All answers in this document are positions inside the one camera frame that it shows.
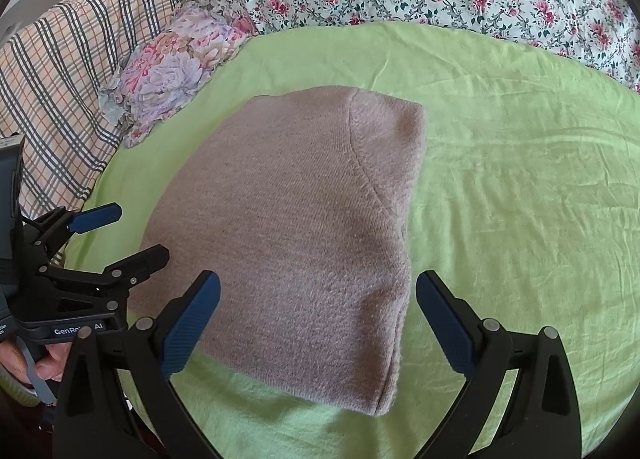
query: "human hand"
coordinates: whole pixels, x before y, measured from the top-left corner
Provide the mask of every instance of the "human hand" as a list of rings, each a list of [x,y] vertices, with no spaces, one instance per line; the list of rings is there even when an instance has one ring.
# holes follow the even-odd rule
[[[42,379],[62,381],[62,373],[65,370],[71,345],[71,343],[47,345],[49,356],[36,363],[36,374]],[[0,363],[18,381],[27,385],[31,384],[27,378],[27,362],[18,347],[12,342],[0,343]]]

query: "screw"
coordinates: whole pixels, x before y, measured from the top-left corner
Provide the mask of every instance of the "screw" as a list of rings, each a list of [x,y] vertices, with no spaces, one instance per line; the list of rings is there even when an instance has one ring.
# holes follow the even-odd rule
[[[484,328],[492,333],[495,333],[498,329],[500,329],[500,322],[498,320],[494,320],[493,318],[487,318],[484,322],[482,322]]]
[[[87,327],[86,325],[82,328],[80,328],[80,330],[78,331],[78,338],[82,338],[82,340],[84,340],[85,338],[88,338],[91,334],[91,327]]]
[[[545,336],[550,340],[555,340],[556,338],[558,338],[558,331],[548,325],[545,327]]]
[[[154,319],[149,317],[140,318],[140,320],[136,322],[136,329],[140,331],[146,331],[153,326],[154,326]]]

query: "floral pillow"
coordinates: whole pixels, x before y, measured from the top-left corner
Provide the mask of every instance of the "floral pillow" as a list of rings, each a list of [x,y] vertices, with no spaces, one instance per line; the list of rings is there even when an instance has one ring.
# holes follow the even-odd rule
[[[100,90],[101,113],[124,125],[127,148],[139,144],[156,122],[189,103],[215,68],[234,57],[249,37],[188,0],[165,31],[137,47]]]

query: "bed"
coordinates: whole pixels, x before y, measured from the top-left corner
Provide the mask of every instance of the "bed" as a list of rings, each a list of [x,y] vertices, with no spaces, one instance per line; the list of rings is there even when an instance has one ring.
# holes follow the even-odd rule
[[[168,16],[171,4],[161,9]],[[153,35],[149,21],[134,22],[139,35]],[[132,48],[127,29],[116,30],[116,45]],[[100,61],[103,77],[109,56]],[[137,251],[172,175],[224,118],[252,96],[324,84],[424,105],[429,148],[408,234],[414,274],[436,269],[481,317],[495,316],[510,330],[558,328],[575,376],[583,453],[593,451],[633,396],[640,361],[633,266],[640,245],[640,100],[604,74],[527,46],[431,26],[277,33],[251,40],[140,146],[117,150],[110,141],[115,128],[89,123],[83,132],[97,143],[89,152],[102,150],[91,177],[65,196],[67,188],[50,175],[36,176],[26,204],[38,208],[38,189],[71,206],[121,204],[123,222],[66,249],[68,267],[101,270]],[[88,99],[92,89],[85,92]],[[478,446],[491,439],[513,379]],[[206,436],[230,458],[412,457],[462,385],[415,301],[402,336],[398,400],[380,418],[296,399],[199,353],[173,381]],[[143,414],[131,382],[124,383]]]

